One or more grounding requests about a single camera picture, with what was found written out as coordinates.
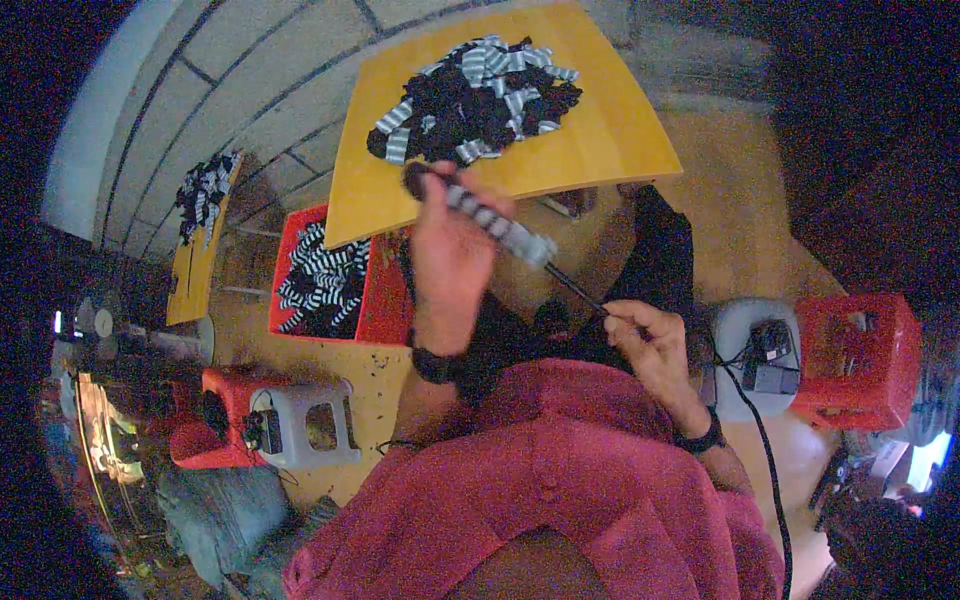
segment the power adapter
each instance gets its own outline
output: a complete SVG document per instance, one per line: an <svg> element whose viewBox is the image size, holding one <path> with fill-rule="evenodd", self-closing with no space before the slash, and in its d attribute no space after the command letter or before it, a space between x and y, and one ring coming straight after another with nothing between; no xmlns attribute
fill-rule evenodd
<svg viewBox="0 0 960 600"><path fill-rule="evenodd" d="M743 389L764 394L796 394L800 370L779 365L748 363L743 370Z"/></svg>
<svg viewBox="0 0 960 600"><path fill-rule="evenodd" d="M747 348L748 362L769 363L786 356L793 351L790 326L773 319L751 327Z"/></svg>

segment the electrical cable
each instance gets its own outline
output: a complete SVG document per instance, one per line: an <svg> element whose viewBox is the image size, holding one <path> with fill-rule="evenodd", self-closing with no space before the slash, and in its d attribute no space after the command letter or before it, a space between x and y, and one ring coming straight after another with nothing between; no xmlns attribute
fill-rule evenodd
<svg viewBox="0 0 960 600"><path fill-rule="evenodd" d="M733 385L736 387L737 393L740 394L740 399L747 405L750 412L754 414L756 428L760 432L763 449L767 453L767 467L770 469L770 487L773 489L774 509L777 512L777 523L780 526L780 538L783 544L783 595L781 598L782 600L789 600L790 588L793 584L793 549L790 546L790 530L787 529L786 526L786 515L783 512L783 503L780 501L780 480L777 478L777 464L774 462L774 451L770 446L770 438L767 437L767 430L763 426L763 420L760 418L759 411L750 399L747 398L743 388L740 387L740 382L736 380L736 376L733 374L733 371L730 370L730 361L725 361L717 351L716 340L713 339L712 334L710 335L710 344L713 346L713 358L716 361L716 365L723 367L723 370L727 372L727 375L730 376Z"/></svg>

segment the red plastic crate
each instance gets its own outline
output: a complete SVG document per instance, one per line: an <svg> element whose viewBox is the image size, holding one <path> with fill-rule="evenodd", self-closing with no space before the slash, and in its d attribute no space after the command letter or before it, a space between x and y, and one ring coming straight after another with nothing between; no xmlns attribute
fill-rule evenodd
<svg viewBox="0 0 960 600"><path fill-rule="evenodd" d="M280 325L296 312L295 308L281 310L280 298L275 291L290 273L290 252L297 246L297 231L303 230L308 223L326 219L326 208L327 204L322 204L292 213L283 225L283 237L280 239L280 249L276 254L274 287L270 295L268 330L275 335L297 340L404 346L407 331L413 322L414 305L410 295L407 294L407 287L403 282L403 274L400 272L396 258L391 257L389 263L384 264L384 250L392 240L385 235L375 235L371 239L370 262L367 265L367 278L364 282L363 299L360 302L360 321L352 340L280 333Z"/></svg>
<svg viewBox="0 0 960 600"><path fill-rule="evenodd" d="M886 431L910 418L920 377L923 331L901 294L863 294L797 304L800 390L791 408L830 429ZM849 315L872 313L869 331ZM842 373L849 357L856 370Z"/></svg>

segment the yellow table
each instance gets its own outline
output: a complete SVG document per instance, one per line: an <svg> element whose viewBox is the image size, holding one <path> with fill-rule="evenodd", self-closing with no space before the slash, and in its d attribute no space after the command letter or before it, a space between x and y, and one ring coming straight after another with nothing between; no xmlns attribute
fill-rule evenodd
<svg viewBox="0 0 960 600"><path fill-rule="evenodd" d="M452 25L363 63L333 172L328 248L414 221L417 203L400 185L400 167L371 155L367 134L420 68L486 34L508 43L530 36L535 47L552 49L555 64L580 71L574 84L584 93L558 131L513 144L501 158L477 160L470 169L480 180L521 199L683 171L650 102L578 4L505 12Z"/></svg>
<svg viewBox="0 0 960 600"><path fill-rule="evenodd" d="M177 246L173 266L174 290L167 297L168 325L196 321L206 316L210 304L210 285L213 280L217 246L227 223L227 208L242 163L243 154L241 153L230 174L230 191L220 201L220 214L213 222L213 235L210 236L210 243L206 249L204 248L206 228L203 227L194 229L189 245Z"/></svg>

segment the red stool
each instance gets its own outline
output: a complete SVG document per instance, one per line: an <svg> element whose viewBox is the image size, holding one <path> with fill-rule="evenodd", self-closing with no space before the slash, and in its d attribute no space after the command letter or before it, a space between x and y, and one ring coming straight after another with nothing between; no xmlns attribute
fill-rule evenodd
<svg viewBox="0 0 960 600"><path fill-rule="evenodd" d="M243 441L243 419L250 413L253 392L285 380L245 376L236 370L204 369L203 389L216 394L227 409L229 427L222 441L195 411L196 396L178 396L180 423L170 436L170 457L181 468L252 467L266 465L257 452L247 450Z"/></svg>
<svg viewBox="0 0 960 600"><path fill-rule="evenodd" d="M796 310L804 360L792 408L830 429L903 427L921 357L921 325L903 296L809 300Z"/></svg>

